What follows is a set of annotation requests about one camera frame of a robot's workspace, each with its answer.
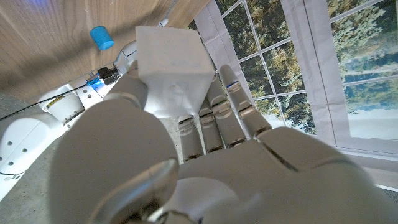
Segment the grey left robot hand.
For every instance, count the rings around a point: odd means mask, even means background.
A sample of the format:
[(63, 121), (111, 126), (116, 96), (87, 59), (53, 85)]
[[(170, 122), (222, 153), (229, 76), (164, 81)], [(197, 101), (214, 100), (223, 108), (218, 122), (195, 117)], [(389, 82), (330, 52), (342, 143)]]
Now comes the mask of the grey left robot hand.
[(52, 223), (396, 223), (397, 206), (348, 156), (291, 128), (180, 163), (143, 110), (133, 65), (60, 141)]

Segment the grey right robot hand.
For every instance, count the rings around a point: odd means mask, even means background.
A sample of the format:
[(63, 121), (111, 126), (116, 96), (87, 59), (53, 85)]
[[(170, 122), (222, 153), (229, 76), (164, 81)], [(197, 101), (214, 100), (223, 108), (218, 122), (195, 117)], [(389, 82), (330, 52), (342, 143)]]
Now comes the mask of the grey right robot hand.
[(125, 45), (116, 60), (113, 62), (114, 67), (119, 72), (119, 76), (125, 75), (129, 70), (133, 62), (137, 59), (137, 42), (134, 40)]

